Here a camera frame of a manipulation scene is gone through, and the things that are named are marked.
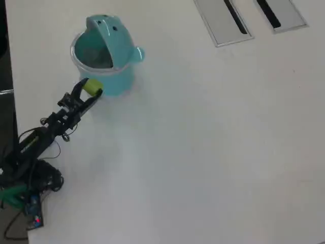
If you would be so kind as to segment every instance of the cable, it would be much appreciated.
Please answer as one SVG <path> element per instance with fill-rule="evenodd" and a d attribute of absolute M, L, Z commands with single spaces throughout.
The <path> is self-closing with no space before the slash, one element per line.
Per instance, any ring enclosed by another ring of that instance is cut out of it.
<path fill-rule="evenodd" d="M 40 119 L 41 125 L 45 125 L 46 124 L 46 120 L 47 120 L 47 118 L 41 118 Z"/>
<path fill-rule="evenodd" d="M 54 142 L 55 142 L 55 143 L 57 144 L 57 146 L 59 147 L 59 153 L 58 153 L 58 155 L 56 155 L 55 157 L 46 157 L 46 158 L 41 158 L 41 159 L 35 159 L 35 160 L 33 161 L 32 166 L 31 166 L 31 169 L 30 169 L 30 173 L 29 173 L 29 176 L 28 176 L 28 190 L 31 189 L 31 178 L 32 178 L 32 176 L 33 176 L 33 172 L 34 172 L 34 169 L 35 169 L 35 165 L 36 165 L 36 163 L 37 163 L 39 160 L 44 160 L 44 159 L 56 159 L 57 157 L 60 156 L 60 154 L 61 154 L 61 147 L 60 147 L 60 144 L 59 144 L 56 140 L 54 140 Z"/>
<path fill-rule="evenodd" d="M 8 237 L 7 233 L 10 230 L 11 226 L 14 224 L 14 222 L 18 219 L 19 215 L 23 212 L 23 209 L 19 211 L 18 214 L 9 222 L 7 225 L 5 231 L 4 231 L 4 239 L 5 240 L 15 240 L 15 241 L 22 241 L 22 240 L 28 240 L 28 237 Z"/>
<path fill-rule="evenodd" d="M 78 124 L 76 124 L 76 127 L 74 128 L 74 130 L 71 133 L 67 134 L 67 135 L 70 136 L 71 134 L 73 134 L 76 131 L 77 128 L 78 128 Z"/>
<path fill-rule="evenodd" d="M 62 175 L 60 177 L 60 180 L 61 180 L 61 182 L 59 183 L 59 185 L 56 185 L 55 187 L 53 187 L 51 189 L 53 192 L 58 192 L 59 190 L 61 190 L 61 188 L 62 188 L 62 186 L 64 184 L 64 178 L 62 177 Z"/>
<path fill-rule="evenodd" d="M 45 157 L 45 158 L 41 158 L 39 160 L 44 160 L 44 159 L 56 159 L 57 157 L 59 157 L 61 155 L 61 147 L 60 147 L 60 144 L 54 140 L 54 142 L 56 143 L 56 145 L 58 146 L 59 148 L 59 153 L 55 156 L 55 157 Z"/>

